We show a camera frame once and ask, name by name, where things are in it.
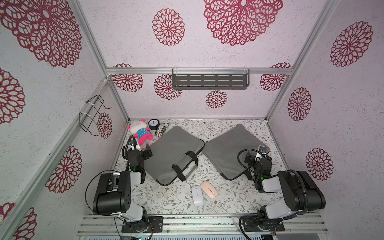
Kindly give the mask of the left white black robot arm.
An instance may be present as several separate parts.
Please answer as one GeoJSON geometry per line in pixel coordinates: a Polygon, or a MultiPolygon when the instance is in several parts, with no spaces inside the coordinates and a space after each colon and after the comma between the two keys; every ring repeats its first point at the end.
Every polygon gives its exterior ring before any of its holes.
{"type": "Polygon", "coordinates": [[[99,179],[95,196],[90,205],[85,192],[85,203],[88,209],[98,216],[113,216],[121,220],[123,227],[130,231],[143,233],[154,231],[148,213],[143,206],[132,203],[132,187],[143,184],[146,178],[145,160],[152,157],[152,151],[139,149],[134,136],[130,136],[122,147],[122,157],[127,161],[124,171],[104,170],[93,177],[99,179]]]}

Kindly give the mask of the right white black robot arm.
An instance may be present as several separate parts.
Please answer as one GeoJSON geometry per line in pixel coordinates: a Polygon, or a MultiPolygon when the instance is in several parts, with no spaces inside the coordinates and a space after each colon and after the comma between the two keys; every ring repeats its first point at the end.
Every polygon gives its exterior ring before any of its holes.
{"type": "Polygon", "coordinates": [[[284,221],[322,210],[326,199],[319,187],[306,171],[285,170],[271,175],[272,159],[263,150],[243,149],[237,155],[239,164],[253,174],[253,181],[259,193],[282,193],[282,199],[271,205],[262,206],[254,215],[239,218],[239,228],[248,240],[247,232],[271,231],[276,235],[284,231],[284,221]]]}

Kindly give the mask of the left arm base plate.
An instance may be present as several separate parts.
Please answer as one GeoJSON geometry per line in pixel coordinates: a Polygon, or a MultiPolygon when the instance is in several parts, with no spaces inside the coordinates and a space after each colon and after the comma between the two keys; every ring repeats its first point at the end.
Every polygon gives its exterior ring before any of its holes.
{"type": "Polygon", "coordinates": [[[124,221],[122,233],[161,233],[163,231],[163,216],[143,217],[136,222],[124,221]]]}

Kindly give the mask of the pink computer mouse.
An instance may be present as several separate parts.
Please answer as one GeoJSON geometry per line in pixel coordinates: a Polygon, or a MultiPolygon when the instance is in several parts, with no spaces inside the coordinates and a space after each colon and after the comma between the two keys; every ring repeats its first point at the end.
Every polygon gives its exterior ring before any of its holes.
{"type": "Polygon", "coordinates": [[[200,187],[212,200],[216,199],[219,195],[218,191],[208,181],[202,182],[200,187]]]}

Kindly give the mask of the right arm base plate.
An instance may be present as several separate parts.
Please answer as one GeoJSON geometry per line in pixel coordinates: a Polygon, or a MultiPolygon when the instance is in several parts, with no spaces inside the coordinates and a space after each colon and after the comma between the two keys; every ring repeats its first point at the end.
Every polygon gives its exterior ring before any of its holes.
{"type": "Polygon", "coordinates": [[[283,222],[259,220],[257,217],[242,216],[239,220],[245,232],[283,232],[283,222]]]}

